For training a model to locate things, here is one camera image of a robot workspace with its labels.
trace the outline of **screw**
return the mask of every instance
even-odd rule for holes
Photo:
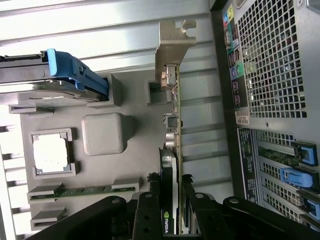
[[[301,7],[303,3],[304,3],[304,0],[296,1],[296,4],[298,5],[298,7]]]
[[[204,197],[204,195],[201,194],[201,193],[198,193],[198,194],[195,195],[195,197],[196,197],[197,199],[202,199],[202,198]]]
[[[229,201],[232,204],[238,204],[239,203],[239,201],[237,199],[235,199],[235,198],[231,198]]]

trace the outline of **ventilation grille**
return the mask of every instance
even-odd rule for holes
[[[292,142],[295,140],[292,134],[276,133],[270,131],[255,131],[256,139],[259,141],[279,144],[288,147],[292,147]]]
[[[295,192],[290,191],[290,190],[282,187],[281,185],[279,185],[279,184],[277,184],[267,178],[264,178],[263,185],[266,188],[270,189],[275,194],[277,194],[280,197],[282,197],[283,199],[287,200],[289,203],[292,203],[293,205],[296,205],[296,206],[301,205],[300,197]]]
[[[306,118],[293,0],[256,0],[238,25],[250,116]]]
[[[280,179],[280,168],[277,168],[275,166],[272,166],[270,164],[267,164],[267,163],[263,163],[262,164],[262,168],[260,166],[260,169],[262,171],[264,171],[265,173],[271,175],[272,177],[275,177],[277,179]]]
[[[299,220],[299,214],[296,211],[290,209],[288,206],[284,205],[282,202],[278,201],[273,196],[265,194],[264,200],[267,201],[271,206],[273,206],[275,209],[277,209],[280,213],[282,213],[289,219],[298,223],[302,223]]]

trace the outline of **perforated metal mesh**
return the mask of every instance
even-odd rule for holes
[[[270,164],[263,162],[262,165],[260,163],[260,169],[265,173],[271,175],[272,177],[280,179],[280,168],[277,168],[275,166],[272,166]]]
[[[292,146],[292,142],[295,140],[292,134],[277,133],[270,131],[255,131],[256,139],[263,142],[279,144],[284,146]]]
[[[250,116],[306,118],[293,0],[256,0],[238,25]]]
[[[296,206],[301,205],[300,197],[295,192],[282,187],[281,185],[275,183],[274,181],[268,178],[264,178],[264,181],[262,181],[262,184],[266,188],[270,189],[272,192],[276,193],[283,199],[287,200],[289,203],[292,203],[293,205],[296,205]]]
[[[278,201],[273,196],[266,193],[264,194],[264,200],[267,201],[271,206],[273,206],[279,212],[281,212],[283,215],[290,218],[291,220],[296,221],[298,223],[302,222],[301,220],[299,220],[299,213],[292,210],[289,206]]]

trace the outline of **metal bracket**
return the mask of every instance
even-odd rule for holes
[[[155,51],[155,80],[160,82],[167,65],[180,65],[189,48],[196,45],[196,38],[187,36],[188,29],[196,27],[195,20],[185,20],[181,28],[174,21],[159,23],[160,45]]]

